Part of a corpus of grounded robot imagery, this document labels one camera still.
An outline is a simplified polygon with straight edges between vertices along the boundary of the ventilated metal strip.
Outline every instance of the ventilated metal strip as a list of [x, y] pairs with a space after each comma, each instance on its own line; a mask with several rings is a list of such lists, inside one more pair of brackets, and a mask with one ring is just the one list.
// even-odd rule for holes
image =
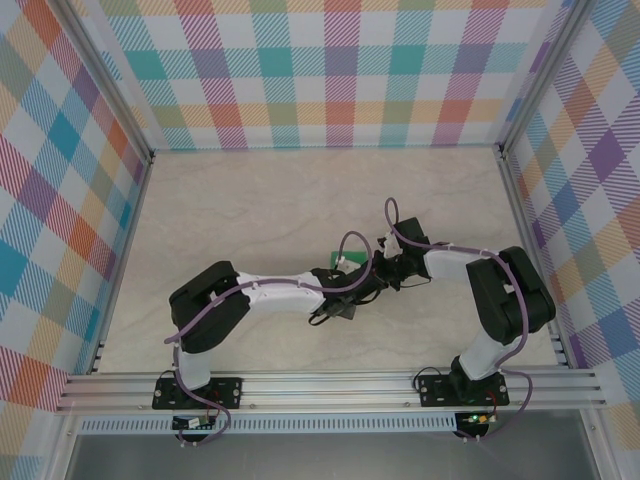
[[[100, 415], [84, 417], [81, 435], [175, 434], [170, 415]], [[235, 413], [225, 434], [240, 433], [406, 433], [456, 430], [453, 413], [398, 413], [394, 415], [303, 414], [248, 415]]]

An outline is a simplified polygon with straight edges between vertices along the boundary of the purple cable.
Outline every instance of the purple cable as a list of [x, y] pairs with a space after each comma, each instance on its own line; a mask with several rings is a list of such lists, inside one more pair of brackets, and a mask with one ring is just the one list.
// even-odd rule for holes
[[[504, 362], [509, 360], [511, 357], [517, 355], [518, 353], [520, 353], [522, 351], [522, 349], [524, 348], [525, 343], [527, 342], [527, 338], [529, 337], [529, 315], [527, 314], [527, 304], [524, 301], [524, 295], [522, 294], [522, 289], [520, 288], [520, 285], [518, 285], [518, 281], [516, 280], [516, 277], [511, 272], [511, 268], [509, 268], [509, 265], [504, 260], [502, 260], [498, 255], [496, 255], [495, 253], [490, 252], [488, 250], [480, 250], [480, 249], [477, 249], [477, 248], [468, 248], [468, 247], [457, 247], [455, 245], [431, 245], [431, 244], [427, 244], [427, 243], [418, 243], [418, 242], [414, 242], [412, 240], [409, 240], [408, 238], [404, 237], [400, 232], [398, 232], [398, 230], [394, 226], [394, 223], [391, 221], [391, 217], [389, 215], [389, 204], [390, 203], [393, 204], [393, 207], [394, 207], [395, 213], [396, 213], [396, 215], [395, 215], [396, 223], [398, 223], [398, 219], [400, 218], [400, 210], [398, 209], [398, 202], [393, 197], [387, 198], [387, 200], [384, 202], [384, 216], [387, 219], [387, 223], [389, 224], [389, 227], [391, 228], [391, 231], [393, 232], [393, 234], [397, 238], [399, 238], [400, 240], [405, 242], [406, 244], [412, 245], [414, 247], [424, 248], [425, 250], [443, 250], [443, 251], [449, 250], [449, 251], [452, 251], [452, 252], [470, 253], [470, 254], [474, 254], [474, 255], [482, 255], [484, 257], [490, 257], [493, 260], [495, 260], [496, 263], [498, 265], [500, 265], [500, 267], [502, 267], [504, 272], [507, 274], [507, 278], [509, 279], [509, 281], [511, 282], [511, 285], [513, 286], [513, 290], [514, 290], [514, 292], [516, 294], [516, 298], [518, 299], [518, 305], [520, 306], [520, 314], [522, 316], [522, 337], [520, 338], [520, 343], [518, 343], [518, 346], [515, 348], [515, 350], [513, 350], [512, 352], [506, 353], [505, 355], [500, 357], [500, 359], [498, 359], [498, 361], [496, 362], [495, 366], [496, 366], [496, 368], [499, 369], [500, 365], [502, 365]], [[525, 397], [524, 402], [522, 402], [522, 406], [518, 409], [516, 414], [511, 418], [511, 421], [509, 421], [501, 429], [485, 435], [484, 436], [485, 439], [486, 438], [490, 438], [490, 437], [494, 437], [499, 432], [503, 431], [507, 425], [512, 425], [514, 423], [514, 421], [527, 408], [527, 405], [529, 405], [529, 402], [531, 401], [531, 395], [533, 394], [533, 379], [531, 378], [531, 376], [529, 376], [528, 374], [526, 374], [524, 372], [518, 372], [518, 371], [515, 371], [515, 370], [502, 369], [502, 372], [504, 372], [504, 373], [506, 373], [508, 375], [519, 375], [521, 377], [524, 377], [527, 380], [527, 383], [529, 384], [529, 388], [527, 390], [527, 396]]]
[[205, 405], [208, 405], [211, 408], [215, 408], [216, 410], [219, 410], [219, 411], [223, 412], [227, 416], [227, 421], [224, 423], [224, 425], [222, 426], [222, 428], [220, 430], [218, 430], [217, 432], [214, 432], [214, 433], [210, 433], [203, 440], [201, 440], [199, 442], [193, 442], [193, 443], [187, 442], [182, 437], [183, 430], [180, 430], [178, 432], [178, 438], [180, 439], [180, 441], [182, 442], [183, 445], [191, 445], [193, 447], [197, 447], [198, 445], [205, 445], [205, 444], [215, 440], [216, 438], [220, 437], [224, 433], [224, 431], [227, 428], [229, 428], [229, 425], [231, 424], [231, 414], [229, 413], [229, 410], [227, 410], [222, 405], [219, 405], [219, 404], [217, 404], [215, 402], [212, 402], [211, 400], [207, 400], [206, 398], [202, 398], [202, 397], [196, 395], [195, 393], [193, 393], [191, 390], [189, 390], [187, 388], [187, 386], [184, 384], [184, 381], [182, 380], [182, 376], [180, 375], [180, 365], [179, 365], [180, 358], [179, 357], [180, 357], [180, 355], [178, 355], [178, 349], [174, 348], [173, 349], [173, 364], [174, 364], [176, 369], [175, 369], [175, 371], [173, 373], [175, 375], [176, 382], [178, 383], [178, 386], [184, 391], [184, 393], [189, 395], [194, 400], [196, 400], [196, 401], [198, 401], [200, 403], [203, 403]]
[[347, 285], [346, 287], [336, 287], [336, 288], [318, 287], [316, 285], [311, 285], [305, 282], [298, 282], [297, 280], [288, 279], [288, 278], [263, 278], [255, 282], [241, 283], [240, 285], [230, 288], [226, 292], [214, 298], [206, 307], [200, 310], [200, 312], [198, 312], [198, 314], [195, 317], [193, 317], [193, 319], [189, 323], [187, 323], [178, 333], [176, 333], [175, 335], [172, 335], [169, 338], [166, 338], [164, 340], [164, 343], [168, 345], [170, 343], [177, 342], [182, 337], [184, 337], [187, 333], [189, 333], [198, 324], [198, 322], [200, 322], [200, 320], [202, 320], [204, 316], [207, 315], [207, 313], [209, 313], [216, 306], [220, 305], [220, 303], [222, 303], [227, 297], [245, 288], [254, 287], [255, 285], [273, 285], [273, 284], [297, 285], [302, 288], [307, 288], [309, 290], [314, 290], [316, 292], [322, 292], [322, 293], [344, 293], [344, 292], [353, 290], [354, 288], [362, 284], [362, 282], [364, 282], [367, 276], [369, 275], [369, 272], [371, 272], [371, 265], [373, 263], [373, 254], [371, 252], [371, 245], [369, 245], [369, 242], [367, 241], [367, 239], [364, 238], [364, 235], [362, 235], [360, 232], [356, 232], [355, 230], [351, 230], [345, 233], [344, 237], [342, 237], [342, 241], [340, 242], [340, 249], [338, 250], [338, 257], [337, 257], [338, 259], [342, 257], [344, 244], [347, 241], [347, 238], [349, 238], [351, 235], [355, 235], [360, 240], [362, 240], [362, 243], [364, 243], [364, 246], [367, 249], [367, 266], [364, 270], [364, 273], [360, 276], [360, 278], [358, 278], [358, 280], [356, 280], [352, 284]]

